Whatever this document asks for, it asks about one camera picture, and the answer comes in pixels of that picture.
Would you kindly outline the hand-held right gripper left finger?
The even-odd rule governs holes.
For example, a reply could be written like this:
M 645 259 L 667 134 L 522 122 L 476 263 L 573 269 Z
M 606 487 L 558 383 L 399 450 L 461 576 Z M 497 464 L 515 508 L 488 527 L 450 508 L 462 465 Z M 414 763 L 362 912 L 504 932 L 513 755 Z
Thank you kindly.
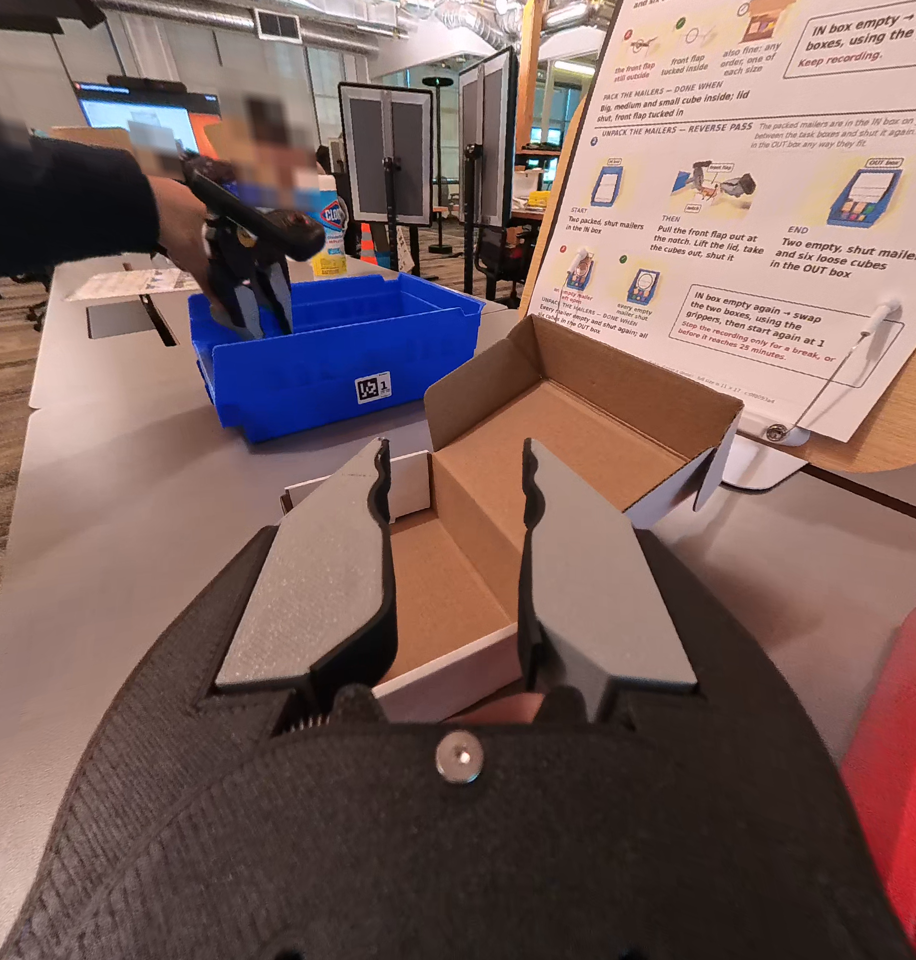
M 278 524 L 215 678 L 217 690 L 294 690 L 329 710 L 376 685 L 398 649 L 390 445 L 375 438 Z

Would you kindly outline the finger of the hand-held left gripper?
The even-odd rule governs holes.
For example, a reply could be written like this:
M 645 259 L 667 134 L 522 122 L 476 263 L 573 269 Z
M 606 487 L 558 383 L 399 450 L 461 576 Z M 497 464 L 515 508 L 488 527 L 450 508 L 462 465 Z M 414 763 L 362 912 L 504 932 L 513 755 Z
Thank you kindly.
M 265 299 L 284 335 L 294 333 L 292 291 L 286 259 L 278 258 L 261 267 Z
M 245 341 L 266 338 L 260 307 L 264 306 L 264 290 L 260 282 L 212 281 L 212 319 L 236 333 Z

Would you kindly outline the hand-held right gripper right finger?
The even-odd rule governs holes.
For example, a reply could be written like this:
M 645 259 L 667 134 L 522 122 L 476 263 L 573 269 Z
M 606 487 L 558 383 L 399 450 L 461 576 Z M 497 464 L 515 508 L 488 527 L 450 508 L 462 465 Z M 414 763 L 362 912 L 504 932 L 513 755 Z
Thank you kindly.
M 619 691 L 692 694 L 697 676 L 632 522 L 535 438 L 524 441 L 522 488 L 526 689 L 577 690 L 593 721 Z

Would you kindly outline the blue plastic bin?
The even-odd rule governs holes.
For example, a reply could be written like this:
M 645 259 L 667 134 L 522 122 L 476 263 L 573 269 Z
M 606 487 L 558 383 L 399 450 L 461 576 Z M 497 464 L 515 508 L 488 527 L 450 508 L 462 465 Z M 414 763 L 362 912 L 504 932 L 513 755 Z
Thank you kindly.
M 224 427 L 251 443 L 423 399 L 475 353 L 484 303 L 409 273 L 347 274 L 292 285 L 293 333 L 260 309 L 261 340 L 188 299 L 190 336 Z

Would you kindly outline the white cardboard mailer box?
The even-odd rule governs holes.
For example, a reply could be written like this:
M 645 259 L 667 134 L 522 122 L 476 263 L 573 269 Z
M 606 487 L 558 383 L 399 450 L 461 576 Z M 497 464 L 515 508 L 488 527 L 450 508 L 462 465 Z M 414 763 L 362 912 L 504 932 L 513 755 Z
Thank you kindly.
M 656 552 L 641 534 L 690 496 L 696 507 L 708 497 L 738 406 L 540 318 L 522 321 L 434 384 L 425 400 L 432 507 L 397 522 L 396 533 L 390 523 L 393 663 L 440 645 L 445 651 L 384 682 L 394 687 L 378 698 L 387 719 L 455 721 L 512 675 L 523 678 L 517 613 L 526 439 L 541 442 L 632 522 L 687 654 L 688 603 L 672 606 L 675 575 L 657 573 Z

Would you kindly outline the person's left hand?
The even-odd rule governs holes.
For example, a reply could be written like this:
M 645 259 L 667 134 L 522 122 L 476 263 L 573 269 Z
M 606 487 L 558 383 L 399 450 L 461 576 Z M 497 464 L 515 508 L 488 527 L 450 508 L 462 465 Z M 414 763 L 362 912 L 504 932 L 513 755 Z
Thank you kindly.
M 193 277 L 202 294 L 212 300 L 203 236 L 206 206 L 186 185 L 172 178 L 148 175 L 147 181 L 158 213 L 158 245 L 177 268 Z

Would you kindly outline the white wipes canister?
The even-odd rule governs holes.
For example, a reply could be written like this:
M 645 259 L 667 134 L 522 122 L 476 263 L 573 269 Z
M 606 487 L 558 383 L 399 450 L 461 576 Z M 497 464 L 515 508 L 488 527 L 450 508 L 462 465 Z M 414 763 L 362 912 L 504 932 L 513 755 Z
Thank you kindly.
M 309 263 L 317 280 L 329 280 L 346 275 L 344 234 L 348 217 L 335 178 L 320 173 L 318 183 L 320 209 L 313 213 L 313 218 L 323 227 L 324 246 Z

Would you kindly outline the printed desk sheet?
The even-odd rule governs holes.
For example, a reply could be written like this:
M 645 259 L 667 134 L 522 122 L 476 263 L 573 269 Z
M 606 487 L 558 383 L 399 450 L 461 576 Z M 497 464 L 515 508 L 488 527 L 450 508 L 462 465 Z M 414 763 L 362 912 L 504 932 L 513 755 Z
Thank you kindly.
M 118 270 L 94 274 L 65 300 L 98 301 L 173 292 L 200 293 L 200 286 L 188 272 L 176 268 Z

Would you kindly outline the framed monitor on stand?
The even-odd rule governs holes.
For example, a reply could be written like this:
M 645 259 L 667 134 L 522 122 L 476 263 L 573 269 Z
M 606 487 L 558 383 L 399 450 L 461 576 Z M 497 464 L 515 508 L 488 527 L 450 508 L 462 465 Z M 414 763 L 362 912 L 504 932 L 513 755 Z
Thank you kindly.
M 518 59 L 506 48 L 459 76 L 459 218 L 466 195 L 476 227 L 505 228 L 512 203 Z
M 432 94 L 344 81 L 340 109 L 358 222 L 388 222 L 385 161 L 392 161 L 395 220 L 427 227 L 432 218 Z

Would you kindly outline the lit computer screen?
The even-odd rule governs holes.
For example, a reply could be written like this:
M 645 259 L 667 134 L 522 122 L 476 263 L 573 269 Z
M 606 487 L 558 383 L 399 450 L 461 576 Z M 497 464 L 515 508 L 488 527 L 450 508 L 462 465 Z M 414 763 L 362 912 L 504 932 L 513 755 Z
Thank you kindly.
M 185 94 L 131 89 L 121 83 L 75 81 L 72 87 L 88 126 L 138 131 L 141 136 L 153 129 L 151 142 L 163 144 L 164 137 L 171 136 L 180 150 L 199 152 Z

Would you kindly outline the black floor lamp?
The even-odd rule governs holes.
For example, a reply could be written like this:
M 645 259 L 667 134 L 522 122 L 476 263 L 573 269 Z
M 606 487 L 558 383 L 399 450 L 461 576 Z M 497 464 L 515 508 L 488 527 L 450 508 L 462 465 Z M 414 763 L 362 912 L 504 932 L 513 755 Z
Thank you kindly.
M 434 91 L 435 96 L 435 200 L 434 213 L 438 228 L 438 242 L 428 247 L 428 252 L 433 255 L 451 257 L 453 255 L 452 246 L 443 241 L 443 223 L 447 213 L 447 204 L 443 198 L 443 187 L 446 186 L 445 177 L 442 173 L 442 144 L 441 144 L 441 91 L 450 88 L 454 81 L 446 76 L 426 76 L 422 79 L 425 87 Z

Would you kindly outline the red plastic bin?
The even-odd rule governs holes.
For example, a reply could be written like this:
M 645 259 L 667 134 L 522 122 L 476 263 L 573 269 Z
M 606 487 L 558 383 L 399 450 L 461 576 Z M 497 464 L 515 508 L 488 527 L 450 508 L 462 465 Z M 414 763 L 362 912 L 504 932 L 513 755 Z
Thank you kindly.
M 841 773 L 916 948 L 916 608 L 898 631 Z

